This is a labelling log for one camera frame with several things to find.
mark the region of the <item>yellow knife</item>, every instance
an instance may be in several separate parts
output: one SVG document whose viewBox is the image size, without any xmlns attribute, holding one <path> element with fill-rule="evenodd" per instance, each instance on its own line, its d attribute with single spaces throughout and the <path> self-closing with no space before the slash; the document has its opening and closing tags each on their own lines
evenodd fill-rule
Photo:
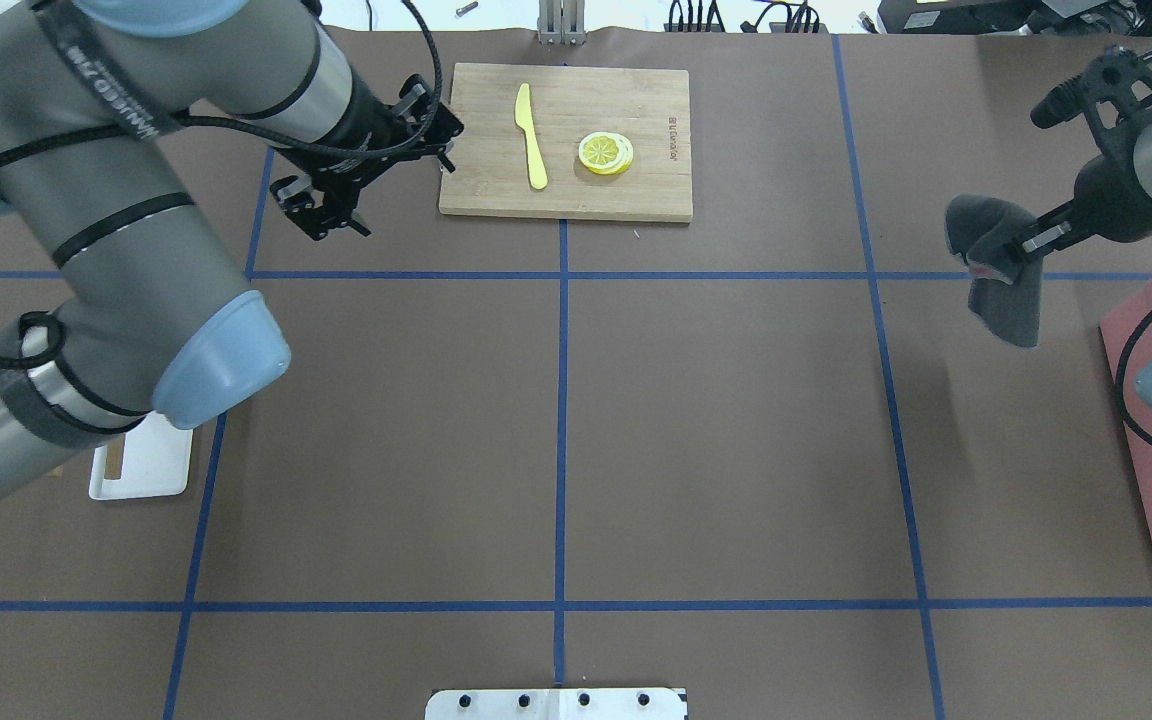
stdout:
<svg viewBox="0 0 1152 720">
<path fill-rule="evenodd" d="M 518 86 L 518 97 L 513 101 L 513 123 L 526 136 L 526 182 L 535 190 L 544 190 L 550 183 L 550 176 L 545 174 L 540 145 L 536 143 L 536 127 L 531 124 L 531 86 L 526 83 Z"/>
</svg>

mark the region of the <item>knife handle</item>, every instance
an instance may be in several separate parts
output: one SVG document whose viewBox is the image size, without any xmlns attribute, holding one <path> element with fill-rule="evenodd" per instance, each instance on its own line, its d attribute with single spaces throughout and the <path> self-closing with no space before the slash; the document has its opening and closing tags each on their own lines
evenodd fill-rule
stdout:
<svg viewBox="0 0 1152 720">
<path fill-rule="evenodd" d="M 522 135 L 526 136 L 526 182 L 531 183 L 535 190 L 545 190 L 550 183 L 550 174 L 545 173 L 545 161 L 540 158 L 540 145 L 536 142 L 536 131 L 526 128 Z"/>
</svg>

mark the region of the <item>lemon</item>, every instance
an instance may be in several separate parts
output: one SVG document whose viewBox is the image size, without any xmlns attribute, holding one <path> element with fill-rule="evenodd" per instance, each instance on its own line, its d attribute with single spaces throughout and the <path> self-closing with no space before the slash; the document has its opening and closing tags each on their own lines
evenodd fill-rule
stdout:
<svg viewBox="0 0 1152 720">
<path fill-rule="evenodd" d="M 599 176 L 616 176 L 630 169 L 634 145 L 620 132 L 590 132 L 577 149 L 581 165 Z"/>
</svg>

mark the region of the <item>gray cloth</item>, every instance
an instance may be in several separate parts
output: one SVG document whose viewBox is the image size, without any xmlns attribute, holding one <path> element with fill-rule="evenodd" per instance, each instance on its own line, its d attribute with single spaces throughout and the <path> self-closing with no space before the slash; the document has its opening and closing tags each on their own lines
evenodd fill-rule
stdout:
<svg viewBox="0 0 1152 720">
<path fill-rule="evenodd" d="M 972 274 L 968 309 L 990 332 L 1017 347 L 1038 346 L 1043 258 L 1023 263 L 1007 251 L 1016 232 L 1034 215 L 1014 202 L 961 195 L 945 211 L 952 255 Z"/>
</svg>

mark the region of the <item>wooden cutting board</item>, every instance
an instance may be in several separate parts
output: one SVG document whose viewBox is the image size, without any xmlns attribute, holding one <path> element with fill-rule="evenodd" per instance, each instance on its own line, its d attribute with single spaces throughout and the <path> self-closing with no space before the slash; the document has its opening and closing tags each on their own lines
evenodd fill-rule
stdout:
<svg viewBox="0 0 1152 720">
<path fill-rule="evenodd" d="M 550 174 L 526 182 L 526 145 L 513 123 L 531 85 L 536 139 Z M 691 222 L 691 106 L 685 70 L 457 63 L 450 107 L 465 131 L 448 157 L 438 206 L 447 215 Z M 590 132 L 621 132 L 634 164 L 597 176 L 576 158 Z"/>
</svg>

